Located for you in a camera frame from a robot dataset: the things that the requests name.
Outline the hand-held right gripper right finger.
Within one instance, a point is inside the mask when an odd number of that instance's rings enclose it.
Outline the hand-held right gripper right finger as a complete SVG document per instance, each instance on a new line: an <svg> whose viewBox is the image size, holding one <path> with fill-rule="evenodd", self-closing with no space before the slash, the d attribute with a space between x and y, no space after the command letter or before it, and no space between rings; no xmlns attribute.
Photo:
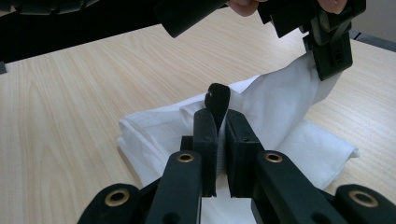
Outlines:
<svg viewBox="0 0 396 224"><path fill-rule="evenodd" d="M340 215L288 156L266 150L245 116L225 120L230 193L249 198L257 224L340 224Z"/></svg>

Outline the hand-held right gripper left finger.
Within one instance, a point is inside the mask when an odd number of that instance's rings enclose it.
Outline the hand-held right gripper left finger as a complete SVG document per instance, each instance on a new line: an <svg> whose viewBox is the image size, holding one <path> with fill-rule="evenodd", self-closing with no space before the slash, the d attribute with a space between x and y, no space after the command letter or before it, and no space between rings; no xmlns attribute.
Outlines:
<svg viewBox="0 0 396 224"><path fill-rule="evenodd" d="M218 130L212 113L194 113L193 135L165 166L145 224L200 224L202 199L216 194Z"/></svg>

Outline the white tank top black trim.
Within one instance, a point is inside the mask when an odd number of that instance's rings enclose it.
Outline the white tank top black trim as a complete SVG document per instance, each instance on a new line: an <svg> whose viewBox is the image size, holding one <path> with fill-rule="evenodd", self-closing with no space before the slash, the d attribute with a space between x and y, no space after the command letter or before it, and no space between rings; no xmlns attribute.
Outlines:
<svg viewBox="0 0 396 224"><path fill-rule="evenodd" d="M200 224L255 220L251 200L230 193L225 132L230 109L245 116L264 149L288 156L323 194L356 154L348 142L305 119L309 107L323 100L333 85L319 79L312 55L305 54L273 73L231 86L216 83L206 95L124 117L118 142L144 184L141 198L148 212L169 157L181 150L183 137L193 135L194 113L204 108L216 122L218 144L216 194L202 199Z"/></svg>

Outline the black curtain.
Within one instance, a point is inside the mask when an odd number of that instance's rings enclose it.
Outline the black curtain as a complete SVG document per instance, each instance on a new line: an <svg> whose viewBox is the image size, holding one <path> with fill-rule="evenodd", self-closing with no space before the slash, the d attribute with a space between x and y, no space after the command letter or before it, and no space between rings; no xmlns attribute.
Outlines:
<svg viewBox="0 0 396 224"><path fill-rule="evenodd" d="M158 23L151 3L101 0L79 12L0 17L0 62L12 63Z"/></svg>

